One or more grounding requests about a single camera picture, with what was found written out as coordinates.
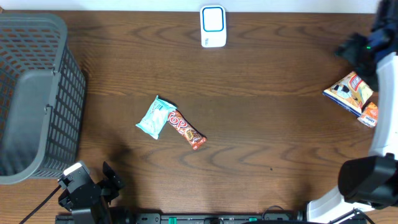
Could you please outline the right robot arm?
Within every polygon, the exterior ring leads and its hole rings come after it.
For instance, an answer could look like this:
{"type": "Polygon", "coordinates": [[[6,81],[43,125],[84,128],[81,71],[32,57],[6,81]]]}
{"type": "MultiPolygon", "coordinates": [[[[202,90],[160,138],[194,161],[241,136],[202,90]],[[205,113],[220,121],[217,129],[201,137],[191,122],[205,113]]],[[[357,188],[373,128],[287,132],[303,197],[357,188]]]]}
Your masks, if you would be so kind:
{"type": "Polygon", "coordinates": [[[323,94],[374,126],[367,157],[346,161],[338,185],[297,215],[307,223],[346,223],[397,206],[397,0],[382,0],[369,36],[354,33],[336,50],[353,71],[323,94]]]}

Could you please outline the small orange snack packet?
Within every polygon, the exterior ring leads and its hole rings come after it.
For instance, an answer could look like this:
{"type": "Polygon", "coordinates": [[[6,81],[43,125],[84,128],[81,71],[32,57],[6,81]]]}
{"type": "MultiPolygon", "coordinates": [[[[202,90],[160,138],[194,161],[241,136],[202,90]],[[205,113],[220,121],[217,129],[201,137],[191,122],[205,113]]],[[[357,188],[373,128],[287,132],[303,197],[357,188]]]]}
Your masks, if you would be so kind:
{"type": "Polygon", "coordinates": [[[358,117],[358,121],[367,127],[374,128],[377,125],[379,110],[376,104],[370,102],[364,108],[360,117],[358,117]]]}

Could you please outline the mint green wipes pack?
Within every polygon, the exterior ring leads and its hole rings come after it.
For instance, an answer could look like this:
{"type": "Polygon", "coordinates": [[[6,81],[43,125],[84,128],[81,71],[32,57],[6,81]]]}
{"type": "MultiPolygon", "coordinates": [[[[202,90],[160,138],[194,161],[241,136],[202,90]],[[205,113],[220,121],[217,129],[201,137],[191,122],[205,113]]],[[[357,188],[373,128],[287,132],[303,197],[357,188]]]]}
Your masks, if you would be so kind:
{"type": "Polygon", "coordinates": [[[162,128],[168,120],[169,114],[176,109],[176,106],[160,99],[157,95],[145,116],[136,124],[136,127],[140,128],[154,139],[158,139],[162,128]]]}

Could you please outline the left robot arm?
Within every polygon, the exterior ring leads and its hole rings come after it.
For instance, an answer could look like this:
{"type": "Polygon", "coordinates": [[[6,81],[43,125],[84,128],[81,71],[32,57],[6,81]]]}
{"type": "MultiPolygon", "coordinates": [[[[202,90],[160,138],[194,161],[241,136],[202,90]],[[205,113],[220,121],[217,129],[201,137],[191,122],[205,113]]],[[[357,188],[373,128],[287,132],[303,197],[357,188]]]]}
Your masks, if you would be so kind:
{"type": "Polygon", "coordinates": [[[55,224],[130,224],[136,221],[127,207],[110,206],[125,183],[106,162],[103,163],[102,172],[105,178],[94,183],[82,161],[63,171],[58,180],[63,189],[58,204],[70,214],[57,215],[55,224]]]}

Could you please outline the yellow chip bag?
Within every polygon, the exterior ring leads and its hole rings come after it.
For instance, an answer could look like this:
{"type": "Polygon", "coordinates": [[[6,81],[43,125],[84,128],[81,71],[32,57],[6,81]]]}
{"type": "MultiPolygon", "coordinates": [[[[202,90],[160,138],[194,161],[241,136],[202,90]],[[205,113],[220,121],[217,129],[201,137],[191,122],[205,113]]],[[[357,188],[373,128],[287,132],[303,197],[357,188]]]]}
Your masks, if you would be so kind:
{"type": "Polygon", "coordinates": [[[325,89],[323,95],[359,117],[373,91],[355,72],[351,72],[325,89]]]}

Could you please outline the red Top chocolate bar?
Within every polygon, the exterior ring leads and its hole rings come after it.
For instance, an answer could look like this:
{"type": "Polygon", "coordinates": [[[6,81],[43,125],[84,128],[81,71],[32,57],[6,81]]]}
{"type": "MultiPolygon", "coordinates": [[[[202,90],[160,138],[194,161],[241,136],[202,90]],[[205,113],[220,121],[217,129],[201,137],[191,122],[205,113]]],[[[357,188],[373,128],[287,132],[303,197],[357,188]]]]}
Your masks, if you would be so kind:
{"type": "Polygon", "coordinates": [[[169,113],[168,123],[190,143],[193,150],[197,150],[207,141],[207,138],[198,132],[178,110],[169,113]]]}

